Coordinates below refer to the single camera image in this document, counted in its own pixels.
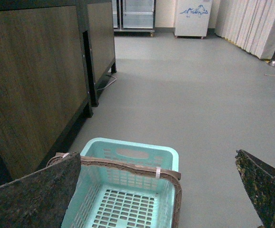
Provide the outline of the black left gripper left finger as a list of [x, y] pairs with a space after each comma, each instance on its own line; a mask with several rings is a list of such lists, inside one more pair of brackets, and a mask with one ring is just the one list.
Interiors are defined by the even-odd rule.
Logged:
[[80, 155], [0, 186], [0, 228], [59, 228], [76, 190]]

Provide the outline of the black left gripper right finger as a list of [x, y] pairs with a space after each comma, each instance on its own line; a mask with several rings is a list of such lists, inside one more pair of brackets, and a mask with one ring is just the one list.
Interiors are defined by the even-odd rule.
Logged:
[[245, 150], [236, 152], [236, 167], [261, 227], [275, 228], [275, 168]]

